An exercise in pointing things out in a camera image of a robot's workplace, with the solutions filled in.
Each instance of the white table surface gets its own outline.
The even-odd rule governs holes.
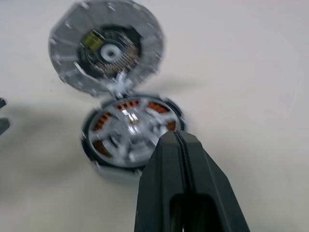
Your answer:
[[[144,0],[167,36],[138,88],[173,99],[225,172],[252,232],[309,227],[309,3]],[[1,232],[130,232],[137,180],[100,177],[80,145],[99,101],[64,85],[49,30],[71,0],[0,0]]]

